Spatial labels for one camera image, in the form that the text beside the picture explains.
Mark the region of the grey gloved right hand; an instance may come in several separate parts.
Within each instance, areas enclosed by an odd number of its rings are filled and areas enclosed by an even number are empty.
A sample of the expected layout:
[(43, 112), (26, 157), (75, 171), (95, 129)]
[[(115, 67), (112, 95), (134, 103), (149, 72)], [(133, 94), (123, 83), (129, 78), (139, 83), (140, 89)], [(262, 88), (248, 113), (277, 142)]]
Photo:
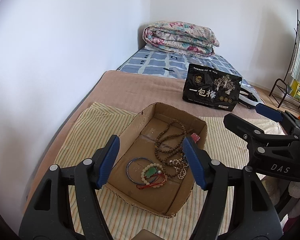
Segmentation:
[(261, 182), (280, 220), (283, 220), (286, 215), (288, 218), (300, 216), (300, 182), (270, 176), (265, 176)]

